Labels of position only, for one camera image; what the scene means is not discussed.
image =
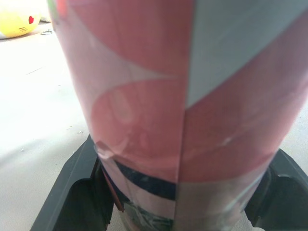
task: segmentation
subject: black holder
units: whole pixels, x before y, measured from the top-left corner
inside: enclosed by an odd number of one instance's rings
[[[31,231],[103,231],[113,199],[90,136],[62,168]],[[308,177],[279,150],[245,208],[254,227],[308,231]]]

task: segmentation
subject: red heart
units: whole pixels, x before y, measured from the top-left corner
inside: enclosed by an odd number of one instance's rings
[[[29,17],[29,24],[32,24],[34,22],[34,18],[32,16]]]

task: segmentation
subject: white floor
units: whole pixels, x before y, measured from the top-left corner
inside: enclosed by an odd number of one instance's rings
[[[55,35],[0,40],[0,231],[28,231],[88,129]],[[282,144],[308,174],[308,103]],[[123,231],[117,212],[109,231]],[[243,214],[233,231],[253,229]]]

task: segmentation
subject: plastic wrap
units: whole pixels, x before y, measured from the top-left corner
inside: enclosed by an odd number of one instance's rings
[[[128,231],[227,231],[306,100],[307,1],[50,0]]]

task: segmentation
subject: pink wrapping paper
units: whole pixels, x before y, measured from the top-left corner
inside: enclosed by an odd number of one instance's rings
[[[308,11],[295,4],[273,32],[270,22],[283,14],[259,2],[235,9],[193,0],[49,1],[128,231],[230,230],[258,186],[308,92]],[[221,16],[228,30],[213,45],[195,40],[200,31],[215,35],[215,27],[198,29],[212,25],[211,7],[239,14],[230,26]],[[250,20],[251,31],[240,30]],[[250,40],[235,39],[237,29],[249,37],[263,27],[271,36],[251,39],[251,53]],[[196,66],[198,52],[205,61]],[[221,77],[228,64],[239,67]]]

